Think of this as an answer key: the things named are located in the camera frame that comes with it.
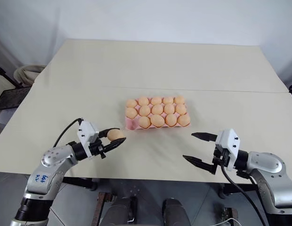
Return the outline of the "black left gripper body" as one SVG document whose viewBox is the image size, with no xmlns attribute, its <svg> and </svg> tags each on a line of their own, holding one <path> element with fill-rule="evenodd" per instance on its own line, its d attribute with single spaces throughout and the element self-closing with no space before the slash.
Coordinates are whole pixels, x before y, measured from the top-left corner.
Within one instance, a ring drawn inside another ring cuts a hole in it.
<svg viewBox="0 0 292 226">
<path fill-rule="evenodd" d="M 94 142 L 89 144 L 89 150 L 92 157 L 97 155 L 100 155 L 101 159 L 104 159 L 106 157 L 104 152 L 104 146 L 102 144 L 101 139 L 99 138 L 97 138 Z"/>
</svg>

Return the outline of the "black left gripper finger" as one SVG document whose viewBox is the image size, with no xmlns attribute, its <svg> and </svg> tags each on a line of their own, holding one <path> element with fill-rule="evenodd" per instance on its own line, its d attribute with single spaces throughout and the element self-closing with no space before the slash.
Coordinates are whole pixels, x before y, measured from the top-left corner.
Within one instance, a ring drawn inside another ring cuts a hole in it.
<svg viewBox="0 0 292 226">
<path fill-rule="evenodd" d="M 121 145 L 124 141 L 126 140 L 125 137 L 123 138 L 119 138 L 119 139 L 116 139 L 114 141 L 111 141 L 110 144 L 108 145 L 105 145 L 104 146 L 104 153 L 107 153 L 115 148 L 117 148 L 119 145 Z"/>
<path fill-rule="evenodd" d="M 107 137 L 107 133 L 111 130 L 120 130 L 120 129 L 119 128 L 109 128 L 109 129 L 105 129 L 103 131 L 100 131 L 98 134 L 98 138 L 101 139 L 101 138 Z"/>
</svg>

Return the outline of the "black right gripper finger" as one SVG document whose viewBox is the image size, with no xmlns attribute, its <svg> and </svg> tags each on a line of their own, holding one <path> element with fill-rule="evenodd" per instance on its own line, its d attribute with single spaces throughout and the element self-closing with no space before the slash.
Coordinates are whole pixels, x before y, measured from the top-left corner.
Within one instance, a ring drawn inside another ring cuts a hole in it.
<svg viewBox="0 0 292 226">
<path fill-rule="evenodd" d="M 205 163 L 201 159 L 195 158 L 193 156 L 188 156 L 188 155 L 182 155 L 182 156 L 192 165 L 212 173 L 212 167 L 213 167 L 212 164 Z"/>
<path fill-rule="evenodd" d="M 195 133 L 192 133 L 191 135 L 207 142 L 210 142 L 210 141 L 215 142 L 217 139 L 217 135 L 206 133 L 206 132 L 195 132 Z"/>
</svg>

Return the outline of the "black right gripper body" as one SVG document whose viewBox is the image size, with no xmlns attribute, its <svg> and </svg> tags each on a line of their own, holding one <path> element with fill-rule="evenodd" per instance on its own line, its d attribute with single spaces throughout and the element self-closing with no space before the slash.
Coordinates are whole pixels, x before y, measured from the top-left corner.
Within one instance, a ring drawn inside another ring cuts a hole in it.
<svg viewBox="0 0 292 226">
<path fill-rule="evenodd" d="M 229 150 L 225 148 L 218 148 L 217 146 L 214 149 L 213 159 L 212 159 L 212 169 L 211 174 L 215 175 L 218 166 L 227 167 L 229 163 Z"/>
</svg>

